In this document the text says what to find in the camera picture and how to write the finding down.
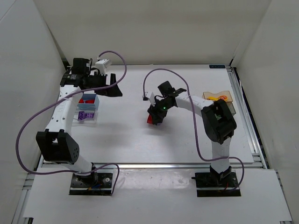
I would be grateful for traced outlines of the red half-round lego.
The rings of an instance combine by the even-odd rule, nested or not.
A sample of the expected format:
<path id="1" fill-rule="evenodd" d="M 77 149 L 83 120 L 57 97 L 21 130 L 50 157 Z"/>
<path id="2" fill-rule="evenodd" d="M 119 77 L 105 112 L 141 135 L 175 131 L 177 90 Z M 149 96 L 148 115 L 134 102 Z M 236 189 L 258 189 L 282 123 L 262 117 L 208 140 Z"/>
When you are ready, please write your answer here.
<path id="1" fill-rule="evenodd" d="M 147 123 L 148 124 L 153 124 L 153 120 L 152 120 L 152 116 L 151 115 L 148 116 Z"/>

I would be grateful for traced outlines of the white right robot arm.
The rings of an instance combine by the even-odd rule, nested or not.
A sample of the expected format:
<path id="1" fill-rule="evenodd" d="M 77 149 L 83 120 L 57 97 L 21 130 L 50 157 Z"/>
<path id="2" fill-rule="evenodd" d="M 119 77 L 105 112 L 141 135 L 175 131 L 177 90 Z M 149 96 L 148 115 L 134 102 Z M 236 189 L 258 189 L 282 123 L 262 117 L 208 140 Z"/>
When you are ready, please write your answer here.
<path id="1" fill-rule="evenodd" d="M 163 122 L 167 112 L 172 107 L 186 109 L 192 112 L 193 125 L 197 128 L 196 115 L 200 116 L 207 137 L 212 143 L 212 158 L 205 159 L 200 154 L 198 133 L 195 130 L 196 147 L 201 160 L 210 162 L 210 174 L 217 183 L 223 181 L 231 173 L 229 162 L 230 143 L 237 128 L 236 121 L 229 106 L 223 99 L 211 101 L 197 96 L 191 96 L 189 89 L 172 87 L 165 81 L 158 86 L 161 100 L 153 92 L 143 92 L 143 99 L 150 101 L 149 123 L 158 125 Z"/>

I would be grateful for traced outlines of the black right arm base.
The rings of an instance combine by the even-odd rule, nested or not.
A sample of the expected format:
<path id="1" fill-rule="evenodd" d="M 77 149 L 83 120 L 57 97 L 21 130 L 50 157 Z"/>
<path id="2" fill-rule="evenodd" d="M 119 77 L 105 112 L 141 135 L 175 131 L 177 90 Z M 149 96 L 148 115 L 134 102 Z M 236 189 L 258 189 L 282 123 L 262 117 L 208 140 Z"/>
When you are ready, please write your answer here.
<path id="1" fill-rule="evenodd" d="M 195 173 L 191 178 L 195 181 L 197 197 L 240 197 L 241 192 L 235 172 L 217 182 L 209 172 Z"/>

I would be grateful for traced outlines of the yellow black striped lego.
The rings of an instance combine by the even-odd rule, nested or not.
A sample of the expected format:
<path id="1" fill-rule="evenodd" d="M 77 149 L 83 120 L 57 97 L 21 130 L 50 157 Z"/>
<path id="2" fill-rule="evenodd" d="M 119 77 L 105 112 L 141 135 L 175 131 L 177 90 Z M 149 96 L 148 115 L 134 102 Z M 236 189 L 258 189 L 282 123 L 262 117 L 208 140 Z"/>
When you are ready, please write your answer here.
<path id="1" fill-rule="evenodd" d="M 207 100 L 217 101 L 217 100 L 219 100 L 219 99 L 218 99 L 218 98 L 215 98 L 215 97 L 208 97 Z"/>

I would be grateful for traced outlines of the red green rounded lego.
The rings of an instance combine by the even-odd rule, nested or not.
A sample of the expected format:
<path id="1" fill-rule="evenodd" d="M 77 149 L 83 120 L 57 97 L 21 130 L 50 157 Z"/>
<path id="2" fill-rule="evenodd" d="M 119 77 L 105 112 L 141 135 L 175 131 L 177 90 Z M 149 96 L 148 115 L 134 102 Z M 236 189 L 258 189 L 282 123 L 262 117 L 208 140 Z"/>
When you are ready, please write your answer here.
<path id="1" fill-rule="evenodd" d="M 95 100 L 94 99 L 90 99 L 90 100 L 86 100 L 85 104 L 94 104 Z"/>

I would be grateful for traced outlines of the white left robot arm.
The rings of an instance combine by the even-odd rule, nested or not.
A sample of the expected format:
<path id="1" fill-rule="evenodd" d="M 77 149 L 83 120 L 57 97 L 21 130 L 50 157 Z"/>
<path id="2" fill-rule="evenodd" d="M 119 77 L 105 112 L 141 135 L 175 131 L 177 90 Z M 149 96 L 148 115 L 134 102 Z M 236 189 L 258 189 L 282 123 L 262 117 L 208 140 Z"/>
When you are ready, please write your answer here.
<path id="1" fill-rule="evenodd" d="M 74 170 L 78 180 L 89 186 L 95 185 L 98 180 L 94 173 L 95 166 L 80 155 L 79 145 L 71 136 L 76 108 L 83 96 L 81 92 L 76 92 L 103 87 L 103 90 L 95 90 L 95 93 L 107 97 L 121 97 L 122 92 L 116 85 L 115 74 L 110 77 L 112 87 L 107 85 L 106 69 L 111 63 L 109 59 L 98 59 L 93 67 L 89 59 L 74 58 L 73 66 L 62 76 L 59 99 L 71 93 L 74 95 L 55 107 L 45 130 L 36 134 L 37 144 L 46 161 Z"/>

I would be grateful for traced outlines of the yellow orange printed lego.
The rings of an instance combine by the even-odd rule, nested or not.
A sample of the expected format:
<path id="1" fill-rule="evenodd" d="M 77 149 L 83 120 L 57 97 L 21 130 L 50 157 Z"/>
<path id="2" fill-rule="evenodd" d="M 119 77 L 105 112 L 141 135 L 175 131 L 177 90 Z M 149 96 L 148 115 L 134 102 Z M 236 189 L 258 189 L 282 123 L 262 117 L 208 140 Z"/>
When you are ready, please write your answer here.
<path id="1" fill-rule="evenodd" d="M 225 95 L 222 95 L 222 96 L 219 96 L 219 99 L 222 99 L 222 100 L 224 100 L 224 101 L 227 101 L 227 100 L 228 100 L 228 97 L 225 96 Z"/>

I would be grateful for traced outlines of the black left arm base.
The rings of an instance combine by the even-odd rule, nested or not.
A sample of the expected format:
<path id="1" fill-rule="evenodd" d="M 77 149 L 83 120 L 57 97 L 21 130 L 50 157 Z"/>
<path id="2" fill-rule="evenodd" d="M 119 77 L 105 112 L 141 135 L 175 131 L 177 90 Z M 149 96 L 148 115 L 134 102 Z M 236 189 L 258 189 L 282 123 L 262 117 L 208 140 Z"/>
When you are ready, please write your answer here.
<path id="1" fill-rule="evenodd" d="M 69 195 L 71 196 L 111 196 L 113 173 L 100 172 L 87 176 L 72 175 Z"/>

